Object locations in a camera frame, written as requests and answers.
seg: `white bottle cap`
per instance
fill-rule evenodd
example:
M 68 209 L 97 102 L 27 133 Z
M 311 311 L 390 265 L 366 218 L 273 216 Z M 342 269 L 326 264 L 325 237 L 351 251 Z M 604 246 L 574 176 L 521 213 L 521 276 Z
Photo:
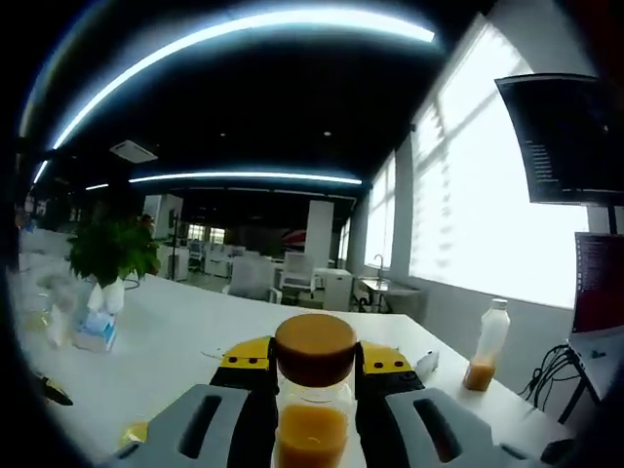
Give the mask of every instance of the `white bottle cap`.
M 491 308 L 496 310 L 506 310 L 507 309 L 507 299 L 492 299 L 491 300 Z

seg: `monitor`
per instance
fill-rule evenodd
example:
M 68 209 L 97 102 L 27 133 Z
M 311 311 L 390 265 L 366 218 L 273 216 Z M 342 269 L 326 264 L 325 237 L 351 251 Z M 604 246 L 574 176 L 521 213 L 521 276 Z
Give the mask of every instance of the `monitor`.
M 533 203 L 624 206 L 624 136 L 597 78 L 561 73 L 495 80 Z

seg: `green leaves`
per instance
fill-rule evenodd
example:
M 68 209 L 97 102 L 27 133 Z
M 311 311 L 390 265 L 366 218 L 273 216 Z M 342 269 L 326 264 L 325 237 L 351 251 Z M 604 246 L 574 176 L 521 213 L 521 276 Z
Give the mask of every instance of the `green leaves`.
M 103 221 L 84 225 L 69 239 L 69 263 L 76 275 L 94 275 L 103 288 L 136 272 L 141 279 L 158 267 L 157 246 L 135 222 Z

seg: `glass jar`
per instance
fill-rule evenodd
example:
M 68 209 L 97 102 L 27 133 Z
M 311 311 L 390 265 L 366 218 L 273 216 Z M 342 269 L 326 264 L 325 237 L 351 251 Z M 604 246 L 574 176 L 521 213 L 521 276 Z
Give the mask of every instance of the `glass jar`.
M 277 468 L 336 468 L 355 412 L 350 374 L 355 334 L 340 319 L 305 314 L 275 334 L 278 369 Z

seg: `brown jar lid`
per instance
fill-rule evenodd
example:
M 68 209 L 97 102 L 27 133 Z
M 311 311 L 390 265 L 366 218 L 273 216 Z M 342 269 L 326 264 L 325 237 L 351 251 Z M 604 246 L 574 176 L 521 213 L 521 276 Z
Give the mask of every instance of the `brown jar lid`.
M 325 314 L 292 317 L 275 332 L 280 371 L 305 387 L 329 387 L 344 379 L 353 367 L 355 343 L 349 324 Z

